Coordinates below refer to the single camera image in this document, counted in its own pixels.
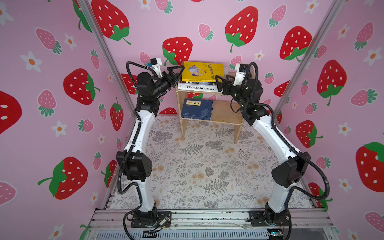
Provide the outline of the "white photo cover book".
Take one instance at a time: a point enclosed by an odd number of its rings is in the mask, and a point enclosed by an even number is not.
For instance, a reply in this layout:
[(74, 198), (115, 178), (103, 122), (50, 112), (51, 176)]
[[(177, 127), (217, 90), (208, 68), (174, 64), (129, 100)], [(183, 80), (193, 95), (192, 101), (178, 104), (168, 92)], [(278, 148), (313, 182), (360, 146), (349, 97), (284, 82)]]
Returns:
[(187, 92), (203, 92), (203, 93), (220, 93), (218, 92), (217, 85), (205, 86), (205, 85), (189, 85), (178, 83), (178, 89)]

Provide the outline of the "yellow cover book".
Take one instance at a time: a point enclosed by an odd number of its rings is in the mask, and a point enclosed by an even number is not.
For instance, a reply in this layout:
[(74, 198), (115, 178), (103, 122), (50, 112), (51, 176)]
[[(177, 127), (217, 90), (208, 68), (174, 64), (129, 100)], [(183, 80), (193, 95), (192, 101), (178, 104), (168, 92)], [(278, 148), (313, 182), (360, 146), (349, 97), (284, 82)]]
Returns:
[(182, 82), (215, 83), (216, 76), (225, 77), (223, 64), (184, 62)]

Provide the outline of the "blue book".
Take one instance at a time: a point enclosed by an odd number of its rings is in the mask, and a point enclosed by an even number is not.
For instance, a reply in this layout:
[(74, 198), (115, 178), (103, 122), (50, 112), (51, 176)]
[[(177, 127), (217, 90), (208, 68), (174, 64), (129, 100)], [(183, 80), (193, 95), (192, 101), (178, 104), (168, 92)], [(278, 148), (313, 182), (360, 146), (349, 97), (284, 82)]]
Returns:
[(186, 119), (210, 121), (213, 113), (214, 101), (185, 99), (181, 117)]

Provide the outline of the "black wolf cover book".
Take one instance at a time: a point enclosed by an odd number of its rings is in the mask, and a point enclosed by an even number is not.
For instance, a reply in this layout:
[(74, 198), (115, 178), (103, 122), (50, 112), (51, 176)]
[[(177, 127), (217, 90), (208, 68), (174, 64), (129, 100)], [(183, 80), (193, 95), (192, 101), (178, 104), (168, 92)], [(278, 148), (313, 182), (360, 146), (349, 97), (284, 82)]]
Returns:
[(180, 82), (181, 84), (189, 84), (189, 85), (205, 85), (205, 86), (215, 86), (217, 83), (215, 82)]

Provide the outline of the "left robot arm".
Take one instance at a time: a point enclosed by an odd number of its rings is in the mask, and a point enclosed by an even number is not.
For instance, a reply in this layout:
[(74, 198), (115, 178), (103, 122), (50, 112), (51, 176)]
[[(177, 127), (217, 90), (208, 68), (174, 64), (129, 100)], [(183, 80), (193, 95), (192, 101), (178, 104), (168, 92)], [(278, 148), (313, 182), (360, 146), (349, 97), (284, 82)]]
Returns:
[(168, 67), (165, 72), (155, 70), (154, 66), (143, 66), (143, 69), (145, 72), (132, 79), (138, 91), (135, 107), (137, 119), (129, 142), (116, 155), (120, 166), (117, 190), (120, 195), (124, 195), (130, 188), (136, 188), (139, 206), (133, 211), (133, 219), (152, 226), (157, 222), (158, 215), (147, 181), (153, 169), (152, 161), (145, 154), (147, 141), (158, 115), (160, 97), (176, 87), (185, 67)]

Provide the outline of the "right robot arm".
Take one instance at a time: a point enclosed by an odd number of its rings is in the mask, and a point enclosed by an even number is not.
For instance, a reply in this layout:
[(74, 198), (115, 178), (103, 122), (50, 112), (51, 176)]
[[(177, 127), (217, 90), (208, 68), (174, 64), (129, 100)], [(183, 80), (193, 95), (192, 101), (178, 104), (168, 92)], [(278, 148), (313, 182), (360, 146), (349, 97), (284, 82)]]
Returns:
[(292, 189), (304, 175), (308, 163), (299, 156), (301, 152), (277, 129), (272, 108), (256, 102), (263, 93), (260, 81), (247, 79), (246, 84), (235, 86), (234, 82), (220, 76), (216, 76), (215, 80), (218, 90), (223, 95), (230, 95), (240, 105), (238, 111), (244, 120), (266, 140), (279, 161), (279, 165), (272, 170), (275, 183), (264, 213), (265, 222), (270, 226), (276, 225), (288, 215)]

